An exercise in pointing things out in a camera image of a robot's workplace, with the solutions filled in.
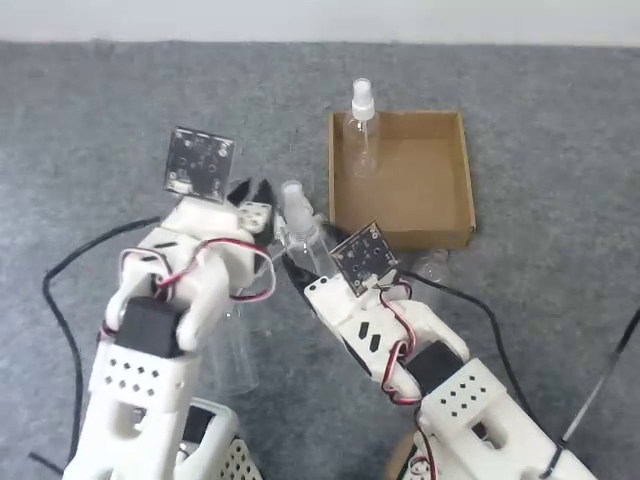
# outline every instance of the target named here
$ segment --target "clear plastic bottle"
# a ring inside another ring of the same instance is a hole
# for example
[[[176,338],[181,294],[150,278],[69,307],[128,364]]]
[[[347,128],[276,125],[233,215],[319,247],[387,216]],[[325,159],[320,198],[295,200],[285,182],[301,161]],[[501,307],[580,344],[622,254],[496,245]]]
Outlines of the clear plastic bottle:
[[[213,387],[217,399],[254,390],[258,371],[241,306],[234,304],[218,321],[205,344],[201,381]]]
[[[449,251],[445,249],[429,250],[413,261],[411,271],[436,283],[449,281],[451,270],[448,264]],[[443,293],[428,285],[412,280],[413,299],[426,303],[432,310],[437,310]]]
[[[371,82],[359,78],[353,82],[351,112],[342,128],[343,162],[349,175],[367,178],[378,170],[379,124]]]
[[[285,248],[293,262],[319,276],[333,277],[336,264],[329,255],[322,227],[304,196],[300,182],[282,184],[283,213],[287,223]]]

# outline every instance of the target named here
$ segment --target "wall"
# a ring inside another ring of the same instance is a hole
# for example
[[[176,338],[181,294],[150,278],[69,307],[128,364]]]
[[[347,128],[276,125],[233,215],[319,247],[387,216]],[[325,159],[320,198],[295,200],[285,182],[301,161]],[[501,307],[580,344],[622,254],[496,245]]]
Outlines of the wall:
[[[0,39],[94,38],[640,46],[640,2],[0,0]]]

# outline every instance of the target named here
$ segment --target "open cardboard box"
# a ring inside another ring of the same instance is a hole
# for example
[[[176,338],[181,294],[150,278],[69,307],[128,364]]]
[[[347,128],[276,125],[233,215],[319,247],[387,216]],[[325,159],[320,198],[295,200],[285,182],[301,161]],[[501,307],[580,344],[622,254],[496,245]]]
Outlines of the open cardboard box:
[[[353,233],[375,220],[400,250],[465,247],[476,219],[462,115],[380,112],[379,168],[366,179],[344,169],[344,118],[329,118],[331,221]]]

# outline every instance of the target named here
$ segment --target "spray nozzle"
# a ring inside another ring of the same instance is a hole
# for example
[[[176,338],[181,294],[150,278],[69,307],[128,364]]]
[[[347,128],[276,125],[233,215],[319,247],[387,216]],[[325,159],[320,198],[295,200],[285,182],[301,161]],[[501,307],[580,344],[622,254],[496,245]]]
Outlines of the spray nozzle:
[[[281,187],[284,218],[289,232],[294,235],[305,235],[316,226],[313,207],[304,196],[302,185],[290,180]]]
[[[366,78],[359,78],[353,82],[351,111],[360,121],[371,120],[376,113],[371,82]]]

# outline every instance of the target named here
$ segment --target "black wire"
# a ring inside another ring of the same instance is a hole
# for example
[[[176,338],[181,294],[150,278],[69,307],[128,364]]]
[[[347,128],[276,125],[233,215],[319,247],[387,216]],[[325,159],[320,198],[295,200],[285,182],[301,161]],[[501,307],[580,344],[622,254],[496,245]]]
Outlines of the black wire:
[[[60,468],[59,466],[57,466],[55,463],[47,460],[46,458],[44,458],[41,455],[38,455],[35,452],[29,452],[29,458],[31,460],[33,460],[34,462],[38,462],[40,465],[42,465],[43,467],[48,468],[49,470],[51,470],[53,473],[55,473],[57,476],[62,477],[62,475],[64,475],[64,470],[62,468]]]
[[[522,405],[522,408],[527,413],[527,415],[529,415],[529,417],[531,417],[531,419],[540,428],[542,428],[540,426],[540,423],[538,422],[536,415],[533,413],[533,410],[531,409],[531,405],[529,405],[527,397],[525,396],[524,392],[522,391],[522,388],[520,387],[520,382],[518,382],[518,378],[516,377],[515,372],[513,371],[513,367],[511,366],[511,362],[509,361],[509,356],[507,355],[507,351],[504,347],[504,342],[502,341],[502,332],[500,331],[500,325],[498,325],[498,320],[496,318],[496,314],[493,313],[493,310],[491,310],[486,303],[484,303],[482,300],[477,299],[476,297],[473,297],[467,293],[461,292],[460,290],[456,290],[455,288],[443,285],[442,283],[433,282],[427,278],[424,278],[421,275],[418,275],[417,273],[413,273],[407,270],[400,270],[398,273],[401,276],[413,278],[414,280],[417,280],[420,283],[424,283],[429,287],[436,288],[445,293],[448,293],[449,295],[453,295],[454,297],[462,298],[463,300],[471,302],[477,307],[479,307],[480,309],[482,309],[487,314],[487,316],[489,317],[489,322],[491,323],[491,329],[493,330],[493,336],[495,337],[498,353],[500,354],[500,358],[504,365],[504,369],[507,372],[507,376],[509,377],[509,381],[511,382],[511,385],[513,385],[513,389],[516,392],[518,401],[520,402],[520,405]]]
[[[108,232],[103,233],[102,235],[96,237],[95,239],[81,245],[76,250],[67,255],[64,260],[58,263],[55,267],[49,270],[44,278],[42,279],[42,295],[44,296],[45,301],[49,305],[49,308],[53,312],[53,315],[56,317],[56,321],[58,322],[58,326],[67,340],[67,344],[69,345],[69,350],[71,351],[71,357],[73,359],[73,369],[75,375],[75,395],[74,395],[74,403],[73,403],[73,424],[71,427],[71,441],[69,445],[69,454],[67,456],[67,464],[73,459],[76,454],[76,450],[78,449],[78,441],[80,439],[80,421],[82,418],[82,399],[84,395],[84,378],[82,375],[82,359],[80,357],[80,350],[78,348],[78,344],[71,332],[71,328],[69,327],[69,323],[64,318],[64,315],[58,308],[55,300],[51,296],[51,281],[62,273],[71,263],[78,259],[81,255],[88,252],[92,248],[100,245],[111,238],[120,235],[122,233],[130,232],[133,230],[137,230],[139,228],[146,227],[148,225],[152,225],[154,223],[158,223],[161,220],[161,217],[151,217],[145,218],[142,220],[136,220],[135,222],[127,223],[125,225],[113,228]],[[57,467],[53,463],[45,460],[43,457],[38,455],[37,453],[30,453],[29,458],[35,460],[42,465],[50,468],[52,471],[57,472],[58,470],[62,471],[60,467]]]
[[[627,348],[627,344],[629,343],[629,340],[631,339],[633,332],[635,332],[636,328],[638,327],[638,323],[640,323],[640,308],[638,308],[638,310],[636,310],[636,313],[633,315],[633,317],[631,317],[631,320],[629,321],[627,328],[624,329],[624,333],[622,334],[622,337],[620,338],[618,345],[616,346],[615,350],[611,352],[611,354],[609,355],[609,361],[607,362],[607,366],[604,372],[602,373],[602,375],[600,376],[600,378],[598,379],[598,382],[596,383],[595,387],[591,390],[591,393],[587,397],[587,400],[584,402],[582,407],[580,407],[578,414],[574,417],[567,431],[564,433],[564,435],[562,435],[562,437],[560,437],[560,440],[556,442],[556,451],[553,454],[553,457],[551,458],[551,461],[549,462],[547,469],[544,471],[542,475],[540,475],[540,478],[543,478],[543,479],[549,478],[553,473],[553,471],[555,470],[556,466],[558,465],[558,462],[560,461],[560,457],[562,456],[562,452],[564,452],[565,449],[567,448],[569,439],[571,438],[573,433],[576,431],[576,429],[578,428],[578,425],[580,425],[580,422],[582,422],[582,419],[586,415],[587,410],[589,410],[594,400],[598,396],[598,393],[600,393],[600,390],[602,389],[604,384],[607,382],[607,380],[613,373],[613,370],[615,369],[616,365],[618,364],[618,361],[620,360],[622,352],[624,351],[625,348]]]

